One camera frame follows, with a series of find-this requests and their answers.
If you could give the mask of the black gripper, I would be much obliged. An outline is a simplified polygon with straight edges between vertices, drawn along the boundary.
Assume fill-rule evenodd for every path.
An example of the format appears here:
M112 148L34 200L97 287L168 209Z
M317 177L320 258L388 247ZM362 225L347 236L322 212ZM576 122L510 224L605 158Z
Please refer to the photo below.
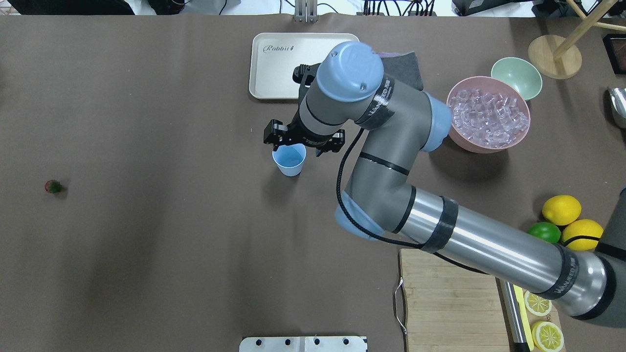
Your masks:
M306 93L313 83L320 64L301 64L293 70L291 78L299 85L298 108L287 125L279 120L272 119L264 129L263 143L272 145L273 151L280 146L291 146L298 143L316 149L316 156L326 152L339 152L346 143L346 132L338 129L332 134L318 134L312 132L300 118L300 105L305 102Z

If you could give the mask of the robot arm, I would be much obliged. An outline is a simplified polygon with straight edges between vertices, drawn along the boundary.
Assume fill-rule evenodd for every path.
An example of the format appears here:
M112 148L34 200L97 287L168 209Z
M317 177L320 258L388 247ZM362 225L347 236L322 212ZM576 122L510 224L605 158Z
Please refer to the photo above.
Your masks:
M625 327L625 193L593 252L534 238L408 182L419 153L440 147L452 124L448 106L385 72L360 42L342 42L294 78L299 105L290 123L271 120L263 141L301 143L319 154L344 145L344 123L367 137L345 189L338 185L337 222L363 238L401 234L409 247L447 258L553 301L593 325Z

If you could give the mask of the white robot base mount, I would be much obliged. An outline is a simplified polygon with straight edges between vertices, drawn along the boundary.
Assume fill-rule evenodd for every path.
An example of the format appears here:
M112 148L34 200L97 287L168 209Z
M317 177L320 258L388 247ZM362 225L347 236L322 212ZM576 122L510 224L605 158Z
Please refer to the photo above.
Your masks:
M240 352L368 352L361 336L275 336L242 339Z

